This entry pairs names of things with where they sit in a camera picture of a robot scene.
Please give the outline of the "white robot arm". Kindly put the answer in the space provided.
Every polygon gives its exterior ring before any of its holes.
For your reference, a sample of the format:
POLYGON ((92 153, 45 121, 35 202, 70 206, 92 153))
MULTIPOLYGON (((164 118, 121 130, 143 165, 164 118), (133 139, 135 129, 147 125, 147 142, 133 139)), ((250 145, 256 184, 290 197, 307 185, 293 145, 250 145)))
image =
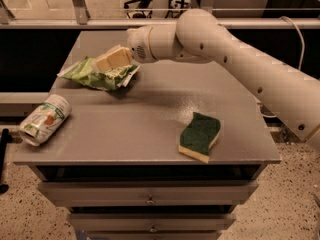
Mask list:
POLYGON ((320 148, 320 81, 236 38, 211 13, 191 9, 174 23, 126 34, 129 54, 139 63, 218 63, 300 140, 320 148))

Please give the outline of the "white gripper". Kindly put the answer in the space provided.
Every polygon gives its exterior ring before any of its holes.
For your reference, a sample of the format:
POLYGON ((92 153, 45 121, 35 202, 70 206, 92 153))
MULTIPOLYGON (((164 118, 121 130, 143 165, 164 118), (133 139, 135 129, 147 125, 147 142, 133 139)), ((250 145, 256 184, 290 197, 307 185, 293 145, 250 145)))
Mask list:
POLYGON ((149 47, 149 35, 151 34, 151 30, 152 26, 128 29, 127 45, 129 49, 126 47, 115 47, 99 56, 95 61, 98 70, 106 71, 130 65, 132 56, 139 63, 154 62, 155 58, 149 47))

